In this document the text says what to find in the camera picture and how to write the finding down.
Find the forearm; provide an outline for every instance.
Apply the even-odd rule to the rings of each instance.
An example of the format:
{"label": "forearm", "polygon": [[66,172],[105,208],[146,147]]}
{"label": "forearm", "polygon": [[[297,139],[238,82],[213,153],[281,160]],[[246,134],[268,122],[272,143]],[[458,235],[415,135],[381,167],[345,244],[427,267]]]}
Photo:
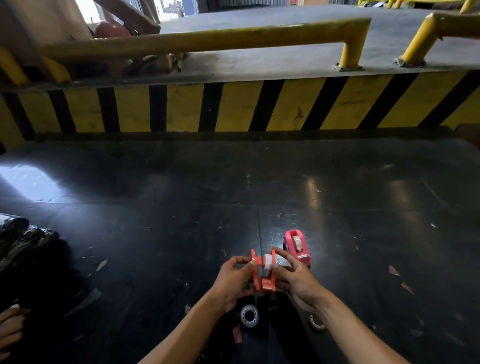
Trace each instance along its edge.
{"label": "forearm", "polygon": [[315,307],[335,342],[352,364],[407,364],[397,352],[371,332],[331,292],[322,292]]}
{"label": "forearm", "polygon": [[194,363],[221,316],[218,300],[208,291],[170,335],[138,364]]}

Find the hand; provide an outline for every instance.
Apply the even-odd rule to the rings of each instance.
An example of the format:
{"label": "hand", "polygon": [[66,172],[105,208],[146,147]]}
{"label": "hand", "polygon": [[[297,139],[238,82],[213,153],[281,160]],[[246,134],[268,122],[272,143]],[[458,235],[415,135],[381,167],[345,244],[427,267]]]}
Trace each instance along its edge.
{"label": "hand", "polygon": [[317,314],[316,305],[328,290],[318,282],[308,267],[292,254],[276,246],[273,249],[275,254],[284,257],[292,265],[283,267],[276,263],[272,264],[272,269],[276,274],[276,286],[290,293],[302,310],[312,315]]}
{"label": "hand", "polygon": [[[244,267],[235,269],[235,264],[242,263],[245,264]],[[220,304],[222,314],[231,311],[240,297],[253,294],[253,288],[246,289],[245,285],[252,277],[255,267],[255,261],[245,256],[234,256],[222,265],[210,289],[211,294]]]}
{"label": "hand", "polygon": [[6,348],[22,338],[24,315],[29,312],[16,304],[0,314],[0,362],[10,356]]}

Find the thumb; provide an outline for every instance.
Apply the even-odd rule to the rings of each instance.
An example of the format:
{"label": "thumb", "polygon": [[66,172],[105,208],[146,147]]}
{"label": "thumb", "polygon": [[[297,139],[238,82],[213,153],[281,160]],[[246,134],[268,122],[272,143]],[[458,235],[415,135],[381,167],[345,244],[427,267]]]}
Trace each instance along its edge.
{"label": "thumb", "polygon": [[251,260],[250,262],[245,264],[243,268],[240,269],[240,271],[242,272],[245,279],[248,279],[250,278],[250,275],[253,273],[255,268],[257,268],[257,262],[255,262],[254,260]]}
{"label": "thumb", "polygon": [[282,266],[279,266],[277,263],[272,264],[272,269],[280,280],[284,280],[290,283],[290,280],[293,275],[292,272],[290,272],[288,269],[285,269]]}

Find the finger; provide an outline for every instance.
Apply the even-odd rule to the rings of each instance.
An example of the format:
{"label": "finger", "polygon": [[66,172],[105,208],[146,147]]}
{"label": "finger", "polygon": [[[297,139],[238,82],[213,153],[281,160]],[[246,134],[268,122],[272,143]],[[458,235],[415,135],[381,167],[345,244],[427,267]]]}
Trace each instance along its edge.
{"label": "finger", "polygon": [[0,325],[0,338],[22,331],[25,316],[15,316],[6,320]]}
{"label": "finger", "polygon": [[225,264],[233,268],[235,264],[247,264],[251,260],[252,258],[247,258],[246,256],[233,256],[232,258],[227,260]]}
{"label": "finger", "polygon": [[287,282],[290,282],[294,274],[289,270],[285,269],[285,267],[279,266],[277,263],[272,264],[272,269],[275,272],[278,279],[285,280]]}
{"label": "finger", "polygon": [[286,282],[280,282],[278,280],[275,280],[275,286],[283,292],[290,293],[290,285]]}
{"label": "finger", "polygon": [[241,291],[239,298],[251,296],[255,293],[255,289],[247,288]]}
{"label": "finger", "polygon": [[0,362],[7,359],[10,356],[9,352],[0,352]]}
{"label": "finger", "polygon": [[10,345],[16,343],[21,338],[22,338],[22,333],[21,332],[17,332],[15,334],[6,336],[4,338],[1,338],[0,339],[0,350],[2,350],[3,348],[6,348],[7,346],[10,346]]}
{"label": "finger", "polygon": [[12,316],[25,315],[25,314],[28,314],[29,312],[30,310],[27,310],[26,308],[20,308],[20,307],[9,308],[8,310],[5,310],[0,314],[0,324]]}
{"label": "finger", "polygon": [[286,250],[280,249],[278,246],[274,246],[273,250],[275,250],[276,254],[288,260],[288,262],[292,264],[292,267],[296,268],[299,265],[300,261]]}
{"label": "finger", "polygon": [[242,269],[240,269],[240,272],[242,272],[245,280],[248,280],[250,278],[250,276],[252,275],[256,267],[257,267],[257,262],[255,262],[254,260],[251,260],[250,262],[245,264]]}

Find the black stripe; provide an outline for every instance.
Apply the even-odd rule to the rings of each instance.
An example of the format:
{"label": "black stripe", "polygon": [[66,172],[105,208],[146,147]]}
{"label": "black stripe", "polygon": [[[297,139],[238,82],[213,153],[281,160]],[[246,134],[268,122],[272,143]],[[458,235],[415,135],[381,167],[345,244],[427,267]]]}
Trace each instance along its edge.
{"label": "black stripe", "polygon": [[310,113],[301,127],[302,130],[320,129],[347,80],[348,76],[329,77],[325,80]]}
{"label": "black stripe", "polygon": [[285,80],[264,81],[250,122],[249,132],[264,132],[267,130],[268,122],[272,117],[284,82]]}
{"label": "black stripe", "polygon": [[119,133],[119,113],[117,110],[117,99],[113,87],[100,87],[96,89],[100,111],[102,112],[103,127],[106,133]]}
{"label": "black stripe", "polygon": [[358,125],[358,129],[374,129],[387,116],[392,107],[402,97],[405,91],[417,78],[418,73],[400,73],[394,74],[388,82],[378,99],[368,110],[367,115]]}
{"label": "black stripe", "polygon": [[50,90],[48,96],[52,102],[55,115],[60,125],[62,133],[76,133],[75,124],[73,123],[72,114],[68,107],[67,98],[63,93],[63,90]]}
{"label": "black stripe", "polygon": [[167,130],[167,86],[152,85],[148,87],[150,95],[150,131]]}
{"label": "black stripe", "polygon": [[200,122],[198,123],[199,132],[214,132],[216,127],[216,118],[222,99],[223,82],[213,82],[204,84],[204,94],[202,96],[202,109],[200,111]]}
{"label": "black stripe", "polygon": [[5,100],[10,112],[12,113],[13,119],[20,129],[20,133],[25,140],[32,140],[35,138],[35,131],[33,130],[32,124],[28,119],[27,113],[22,105],[22,102],[18,98],[18,95],[13,92],[2,93],[3,99]]}
{"label": "black stripe", "polygon": [[480,70],[468,72],[435,108],[422,120],[419,127],[439,126],[475,91],[480,85]]}

